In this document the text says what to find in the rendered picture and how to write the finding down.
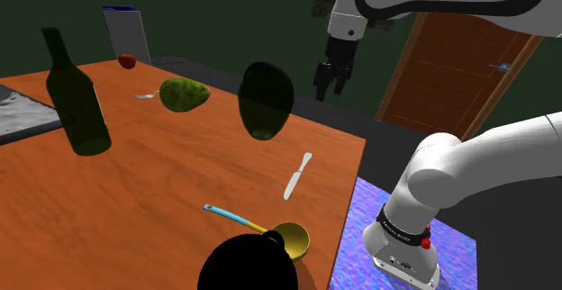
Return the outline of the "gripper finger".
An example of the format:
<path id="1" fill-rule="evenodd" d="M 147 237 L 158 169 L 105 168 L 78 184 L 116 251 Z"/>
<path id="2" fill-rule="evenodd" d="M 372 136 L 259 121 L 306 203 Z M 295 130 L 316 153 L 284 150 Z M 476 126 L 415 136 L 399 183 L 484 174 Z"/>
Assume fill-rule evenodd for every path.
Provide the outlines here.
<path id="1" fill-rule="evenodd" d="M 346 83 L 350 80 L 350 77 L 351 77 L 350 70 L 342 70 L 336 74 L 335 76 L 336 83 L 334 87 L 334 93 L 336 95 L 341 95 L 343 88 L 346 85 Z"/>
<path id="2" fill-rule="evenodd" d="M 314 75 L 313 85 L 316 88 L 316 99 L 323 101 L 326 89 L 331 83 L 331 65 L 327 63 L 319 63 Z"/>

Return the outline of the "dark green vase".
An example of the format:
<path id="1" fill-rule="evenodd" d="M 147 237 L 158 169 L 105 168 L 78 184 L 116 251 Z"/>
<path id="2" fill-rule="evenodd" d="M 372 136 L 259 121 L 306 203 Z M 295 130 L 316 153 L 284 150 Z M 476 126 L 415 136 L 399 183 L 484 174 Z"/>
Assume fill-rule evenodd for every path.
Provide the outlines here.
<path id="1" fill-rule="evenodd" d="M 247 67 L 238 103 L 240 118 L 252 138 L 273 139 L 285 126 L 294 102 L 294 86 L 283 69 L 262 61 Z"/>

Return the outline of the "brown wooden door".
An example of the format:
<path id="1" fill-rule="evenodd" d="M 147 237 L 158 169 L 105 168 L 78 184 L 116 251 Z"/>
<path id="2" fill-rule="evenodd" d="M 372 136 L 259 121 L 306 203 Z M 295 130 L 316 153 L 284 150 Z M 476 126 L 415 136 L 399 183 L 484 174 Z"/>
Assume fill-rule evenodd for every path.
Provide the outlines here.
<path id="1" fill-rule="evenodd" d="M 471 139 L 542 40 L 475 16 L 419 13 L 376 119 Z"/>

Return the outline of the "white table knife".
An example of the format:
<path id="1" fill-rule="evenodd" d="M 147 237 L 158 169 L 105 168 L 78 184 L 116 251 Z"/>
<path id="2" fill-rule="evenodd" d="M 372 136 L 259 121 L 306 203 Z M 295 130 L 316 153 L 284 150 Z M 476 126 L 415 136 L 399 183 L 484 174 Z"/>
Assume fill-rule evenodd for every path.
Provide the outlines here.
<path id="1" fill-rule="evenodd" d="M 284 192 L 284 195 L 283 195 L 283 198 L 285 200 L 287 200 L 290 197 L 290 195 L 292 194 L 292 192 L 294 191 L 295 186 L 298 183 L 298 180 L 299 180 L 300 176 L 302 175 L 305 166 L 310 161 L 312 156 L 313 156 L 313 154 L 311 152 L 304 153 L 302 162 L 300 164 L 300 167 L 298 168 L 297 171 L 295 171 L 293 173 L 293 175 L 291 176 L 291 178 L 290 178 L 290 180 L 289 180 L 289 182 L 286 186 L 286 189 L 285 189 L 285 192 Z"/>

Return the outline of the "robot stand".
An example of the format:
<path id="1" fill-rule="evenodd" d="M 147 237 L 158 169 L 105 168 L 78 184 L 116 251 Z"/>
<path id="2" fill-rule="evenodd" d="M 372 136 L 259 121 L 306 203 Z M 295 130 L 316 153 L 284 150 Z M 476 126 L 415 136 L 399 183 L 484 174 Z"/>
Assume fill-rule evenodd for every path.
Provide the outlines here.
<path id="1" fill-rule="evenodd" d="M 389 194 L 358 178 L 331 276 L 330 290 L 418 290 L 376 268 L 362 240 Z M 436 219 L 431 243 L 438 251 L 436 290 L 477 290 L 476 241 Z"/>

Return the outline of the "orange wooden table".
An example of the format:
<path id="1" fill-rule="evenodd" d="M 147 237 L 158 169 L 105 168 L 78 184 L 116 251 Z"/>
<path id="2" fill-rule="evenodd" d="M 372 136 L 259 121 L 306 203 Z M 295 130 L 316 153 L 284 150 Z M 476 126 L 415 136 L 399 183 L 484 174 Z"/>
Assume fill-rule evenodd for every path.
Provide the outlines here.
<path id="1" fill-rule="evenodd" d="M 291 116 L 272 140 L 246 132 L 233 94 L 187 113 L 155 92 L 167 71 L 84 66 L 112 147 L 80 157 L 62 130 L 0 146 L 0 290 L 195 290 L 208 255 L 246 227 L 298 222 L 304 290 L 328 290 L 365 142 Z M 286 186 L 313 154 L 290 197 Z"/>

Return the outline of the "black round pot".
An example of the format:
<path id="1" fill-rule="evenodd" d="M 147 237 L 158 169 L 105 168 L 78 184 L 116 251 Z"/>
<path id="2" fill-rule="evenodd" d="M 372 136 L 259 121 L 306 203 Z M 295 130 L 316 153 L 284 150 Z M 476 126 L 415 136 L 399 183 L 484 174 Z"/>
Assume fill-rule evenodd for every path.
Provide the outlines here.
<path id="1" fill-rule="evenodd" d="M 295 264 L 280 233 L 227 239 L 201 268 L 196 290 L 298 290 Z"/>

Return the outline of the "dark green glass bottle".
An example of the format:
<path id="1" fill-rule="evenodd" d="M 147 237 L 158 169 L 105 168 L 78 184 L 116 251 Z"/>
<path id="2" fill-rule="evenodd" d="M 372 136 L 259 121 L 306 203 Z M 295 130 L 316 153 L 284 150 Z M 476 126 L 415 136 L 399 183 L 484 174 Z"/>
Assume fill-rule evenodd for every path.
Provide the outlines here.
<path id="1" fill-rule="evenodd" d="M 52 66 L 46 87 L 72 150 L 78 156 L 95 156 L 112 146 L 112 140 L 89 76 L 71 61 L 60 30 L 41 29 Z"/>

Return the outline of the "grey stone slab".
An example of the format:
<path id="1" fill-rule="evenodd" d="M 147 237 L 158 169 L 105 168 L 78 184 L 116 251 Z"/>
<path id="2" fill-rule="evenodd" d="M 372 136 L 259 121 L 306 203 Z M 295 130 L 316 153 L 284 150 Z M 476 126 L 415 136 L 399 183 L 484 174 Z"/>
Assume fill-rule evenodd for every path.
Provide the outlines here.
<path id="1" fill-rule="evenodd" d="M 61 127 L 54 108 L 0 84 L 0 146 Z"/>

